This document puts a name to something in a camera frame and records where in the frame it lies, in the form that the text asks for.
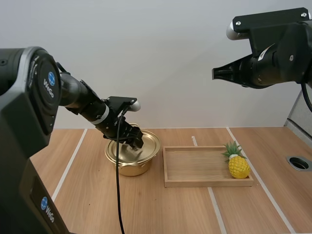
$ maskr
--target pineapple leaves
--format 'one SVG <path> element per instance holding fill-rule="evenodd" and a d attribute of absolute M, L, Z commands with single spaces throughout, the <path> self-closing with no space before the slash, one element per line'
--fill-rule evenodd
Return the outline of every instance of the pineapple leaves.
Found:
<path fill-rule="evenodd" d="M 223 153 L 224 156 L 230 157 L 230 155 L 239 155 L 243 157 L 241 154 L 242 149 L 241 148 L 239 149 L 239 147 L 241 146 L 238 145 L 236 141 L 234 141 L 233 143 L 232 142 L 226 143 L 226 145 L 224 146 L 226 147 L 227 150 L 225 153 Z"/>

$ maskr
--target cable hole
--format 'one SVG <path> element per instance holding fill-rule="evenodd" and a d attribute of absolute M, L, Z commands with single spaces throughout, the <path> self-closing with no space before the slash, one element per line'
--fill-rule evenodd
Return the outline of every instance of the cable hole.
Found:
<path fill-rule="evenodd" d="M 296 168 L 306 170 L 309 168 L 309 165 L 302 159 L 299 159 L 297 157 L 292 157 L 289 159 L 289 162 Z"/>

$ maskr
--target wooden tray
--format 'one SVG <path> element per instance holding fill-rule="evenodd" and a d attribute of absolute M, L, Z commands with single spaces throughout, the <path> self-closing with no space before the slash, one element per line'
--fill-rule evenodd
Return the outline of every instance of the wooden tray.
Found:
<path fill-rule="evenodd" d="M 253 178 L 235 179 L 224 146 L 163 147 L 165 187 L 252 186 Z"/>

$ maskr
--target white wall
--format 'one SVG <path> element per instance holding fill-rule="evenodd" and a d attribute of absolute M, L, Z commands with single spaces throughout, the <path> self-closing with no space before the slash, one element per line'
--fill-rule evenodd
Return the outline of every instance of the white wall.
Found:
<path fill-rule="evenodd" d="M 233 17 L 296 7 L 312 1 L 2 1 L 0 46 L 41 46 L 101 98 L 137 97 L 127 119 L 142 127 L 282 126 L 299 86 L 247 89 L 211 69 L 251 53 L 226 38 Z M 61 107 L 55 127 L 92 125 Z"/>

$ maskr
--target black cable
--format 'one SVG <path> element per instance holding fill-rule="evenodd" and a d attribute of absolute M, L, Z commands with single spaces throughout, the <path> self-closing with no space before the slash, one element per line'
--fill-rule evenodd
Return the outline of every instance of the black cable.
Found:
<path fill-rule="evenodd" d="M 116 139 L 116 186 L 117 186 L 117 203 L 118 203 L 118 216 L 119 216 L 119 224 L 121 228 L 121 233 L 125 234 L 125 231 L 123 229 L 123 224 L 122 224 L 122 218 L 121 218 L 121 208 L 120 208 L 120 191 L 119 191 L 119 131 L 120 131 L 120 123 L 129 109 L 129 106 L 125 107 L 124 110 L 122 111 L 119 120 L 118 120 L 118 127 L 117 127 L 117 139 Z"/>
<path fill-rule="evenodd" d="M 306 87 L 305 83 L 301 83 L 301 89 L 302 89 L 303 98 L 306 101 L 306 104 L 307 104 L 309 110 L 312 112 L 312 104 L 310 102 L 309 95 L 307 92 L 307 87 Z"/>

